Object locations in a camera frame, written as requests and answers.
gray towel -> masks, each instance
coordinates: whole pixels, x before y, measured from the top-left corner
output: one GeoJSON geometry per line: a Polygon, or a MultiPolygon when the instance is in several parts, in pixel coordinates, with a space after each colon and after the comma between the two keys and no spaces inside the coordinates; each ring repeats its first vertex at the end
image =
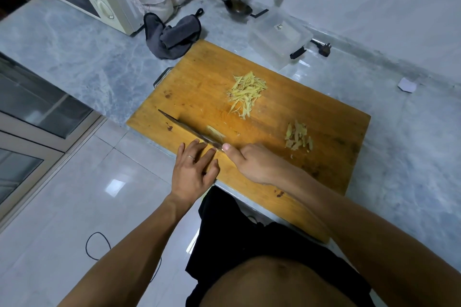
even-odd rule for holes
{"type": "Polygon", "coordinates": [[[150,51],[159,59],[175,60],[183,56],[200,37],[201,24],[199,8],[195,15],[188,15],[179,20],[176,26],[165,26],[155,13],[144,15],[146,43],[150,51]]]}

wooden cutting board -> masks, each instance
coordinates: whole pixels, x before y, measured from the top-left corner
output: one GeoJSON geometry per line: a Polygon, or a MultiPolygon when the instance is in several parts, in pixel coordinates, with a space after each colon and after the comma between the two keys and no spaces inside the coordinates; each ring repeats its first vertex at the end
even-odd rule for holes
{"type": "MultiPolygon", "coordinates": [[[[198,41],[176,64],[138,110],[128,125],[176,153],[181,142],[194,139],[173,126],[158,109],[209,135],[210,125],[226,135],[236,147],[262,142],[290,163],[304,169],[319,182],[344,195],[365,136],[370,116],[325,94],[310,89],[274,71],[257,65],[207,41],[198,41]],[[251,117],[243,120],[229,114],[226,91],[234,75],[253,71],[267,82],[251,117]],[[314,150],[285,148],[288,123],[295,119],[308,127],[314,150]]],[[[218,179],[275,215],[321,241],[328,234],[297,201],[273,186],[253,183],[242,176],[224,153],[217,153],[218,179]]]]}

glass cabinet door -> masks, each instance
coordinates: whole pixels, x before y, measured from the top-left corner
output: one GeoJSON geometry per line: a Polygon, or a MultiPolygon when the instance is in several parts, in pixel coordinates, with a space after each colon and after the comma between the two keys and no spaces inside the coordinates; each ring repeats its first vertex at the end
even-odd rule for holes
{"type": "Polygon", "coordinates": [[[0,132],[0,218],[64,153],[0,132]]]}
{"type": "Polygon", "coordinates": [[[0,54],[0,130],[66,151],[98,117],[90,107],[0,54]],[[36,129],[26,134],[27,125],[36,129]]]}

plastic container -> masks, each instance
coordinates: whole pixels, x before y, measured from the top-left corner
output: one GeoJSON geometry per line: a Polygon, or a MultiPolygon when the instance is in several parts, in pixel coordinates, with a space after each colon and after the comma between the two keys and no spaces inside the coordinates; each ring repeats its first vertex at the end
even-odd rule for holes
{"type": "Polygon", "coordinates": [[[279,8],[249,22],[248,43],[276,70],[296,63],[297,59],[291,59],[290,55],[312,38],[308,29],[279,8]]]}

person's left hand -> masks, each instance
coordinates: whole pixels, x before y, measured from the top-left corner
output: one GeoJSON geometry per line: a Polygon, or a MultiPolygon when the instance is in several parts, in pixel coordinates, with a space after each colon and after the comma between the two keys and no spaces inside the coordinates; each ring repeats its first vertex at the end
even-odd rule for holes
{"type": "Polygon", "coordinates": [[[216,149],[211,148],[197,159],[205,147],[206,143],[199,143],[196,139],[187,147],[182,143],[177,150],[171,180],[171,195],[184,201],[188,207],[191,207],[211,187],[219,174],[218,160],[215,159],[211,162],[209,171],[204,175],[206,165],[216,153],[216,149]]]}

